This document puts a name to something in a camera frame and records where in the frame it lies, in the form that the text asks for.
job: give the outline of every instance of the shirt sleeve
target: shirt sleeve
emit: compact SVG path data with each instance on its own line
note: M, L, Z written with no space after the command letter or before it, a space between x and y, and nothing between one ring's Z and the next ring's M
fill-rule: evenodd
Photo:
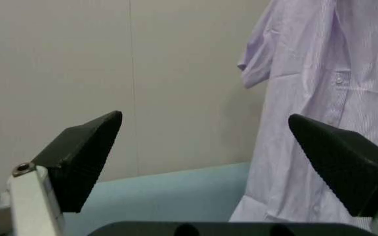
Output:
M283 0L272 0L256 23L237 66L246 88L267 80L282 23Z

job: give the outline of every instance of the shirt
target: shirt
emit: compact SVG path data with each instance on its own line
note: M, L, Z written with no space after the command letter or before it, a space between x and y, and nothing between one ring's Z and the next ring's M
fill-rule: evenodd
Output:
M247 188L231 221L338 222L351 217L288 127L297 113L378 145L378 1L271 0L239 68L267 80Z

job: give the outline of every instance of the light blue cushion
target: light blue cushion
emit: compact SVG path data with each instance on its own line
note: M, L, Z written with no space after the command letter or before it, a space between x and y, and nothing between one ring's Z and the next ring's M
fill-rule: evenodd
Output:
M98 183L81 213L65 214L65 235L116 221L228 221L248 171L241 163Z

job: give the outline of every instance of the screw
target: screw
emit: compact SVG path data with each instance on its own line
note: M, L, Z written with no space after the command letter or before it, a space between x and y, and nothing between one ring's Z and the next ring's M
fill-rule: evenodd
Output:
M22 176L24 174L27 174L28 172L32 172L35 170L36 170L36 165L34 163L26 162L15 167L14 170L12 171L12 176L14 177Z

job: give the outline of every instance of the white wall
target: white wall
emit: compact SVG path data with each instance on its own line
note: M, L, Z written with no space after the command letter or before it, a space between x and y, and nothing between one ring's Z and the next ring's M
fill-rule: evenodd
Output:
M0 186L64 128L124 122L102 180L247 161L264 86L235 63L266 0L0 0Z

